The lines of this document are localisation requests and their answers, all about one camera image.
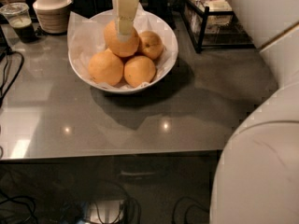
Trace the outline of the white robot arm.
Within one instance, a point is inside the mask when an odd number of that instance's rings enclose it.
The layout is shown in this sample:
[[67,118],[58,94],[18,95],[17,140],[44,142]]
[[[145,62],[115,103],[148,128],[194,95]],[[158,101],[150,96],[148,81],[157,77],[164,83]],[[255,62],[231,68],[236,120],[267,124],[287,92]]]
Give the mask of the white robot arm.
[[277,90],[235,130],[209,224],[299,224],[299,0],[229,0]]

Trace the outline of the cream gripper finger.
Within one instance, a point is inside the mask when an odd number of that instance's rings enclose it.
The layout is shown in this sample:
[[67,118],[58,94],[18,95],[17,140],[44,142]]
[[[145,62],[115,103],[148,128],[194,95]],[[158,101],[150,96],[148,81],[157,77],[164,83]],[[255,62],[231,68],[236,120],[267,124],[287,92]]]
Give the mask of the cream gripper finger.
[[129,39],[133,31],[139,0],[113,0],[113,2],[113,8],[116,12],[117,37],[121,42],[124,42]]

